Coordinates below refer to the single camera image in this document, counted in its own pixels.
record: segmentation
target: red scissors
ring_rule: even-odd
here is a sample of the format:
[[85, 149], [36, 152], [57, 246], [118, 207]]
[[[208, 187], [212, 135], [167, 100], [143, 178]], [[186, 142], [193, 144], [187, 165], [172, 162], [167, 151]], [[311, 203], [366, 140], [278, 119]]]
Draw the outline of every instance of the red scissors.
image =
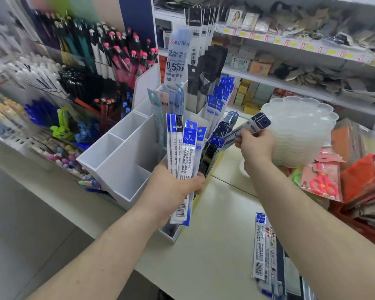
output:
[[310, 187], [316, 195], [337, 196], [338, 188], [333, 184], [325, 173], [323, 164], [317, 163], [318, 176], [310, 181]]

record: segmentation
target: hand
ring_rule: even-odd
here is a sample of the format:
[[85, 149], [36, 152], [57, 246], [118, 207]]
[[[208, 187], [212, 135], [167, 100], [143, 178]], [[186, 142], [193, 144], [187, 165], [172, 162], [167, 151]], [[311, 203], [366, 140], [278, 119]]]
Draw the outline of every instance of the hand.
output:
[[160, 228], [167, 223], [170, 215], [180, 207], [185, 197], [192, 192], [200, 194], [204, 184], [205, 177], [200, 172], [194, 178], [177, 180], [168, 170], [167, 159], [164, 158], [155, 167], [135, 207], [152, 215]]
[[235, 139], [235, 146], [241, 149], [244, 158], [244, 169], [249, 173], [249, 169], [258, 162], [272, 161], [274, 151], [274, 136], [268, 129], [253, 136], [250, 131], [242, 129], [241, 138]]

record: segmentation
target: floor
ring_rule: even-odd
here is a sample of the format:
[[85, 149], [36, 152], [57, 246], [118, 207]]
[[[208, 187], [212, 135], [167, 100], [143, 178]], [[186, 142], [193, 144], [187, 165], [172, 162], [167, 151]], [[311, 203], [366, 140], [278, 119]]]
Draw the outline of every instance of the floor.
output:
[[[0, 169], [0, 300], [23, 300], [93, 239]], [[133, 272], [118, 299], [156, 299]]]

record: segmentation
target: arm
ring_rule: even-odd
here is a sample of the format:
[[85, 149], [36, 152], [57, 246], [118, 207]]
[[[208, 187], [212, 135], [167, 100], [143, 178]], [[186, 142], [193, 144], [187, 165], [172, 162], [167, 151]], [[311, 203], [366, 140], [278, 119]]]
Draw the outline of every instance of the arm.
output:
[[116, 299], [154, 231], [204, 183], [202, 175], [176, 180], [161, 162], [135, 206], [28, 299]]
[[375, 299], [375, 245], [325, 211], [272, 164], [272, 133], [235, 141], [276, 235], [320, 300]]

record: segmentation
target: stacked plastic containers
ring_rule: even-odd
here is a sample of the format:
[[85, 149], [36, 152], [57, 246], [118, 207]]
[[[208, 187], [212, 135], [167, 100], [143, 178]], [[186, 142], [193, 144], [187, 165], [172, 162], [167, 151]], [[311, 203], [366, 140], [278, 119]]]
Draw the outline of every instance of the stacked plastic containers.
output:
[[333, 107], [313, 98], [275, 98], [261, 108], [272, 122], [275, 136], [272, 161], [275, 165], [297, 168], [314, 161], [331, 138], [339, 116]]

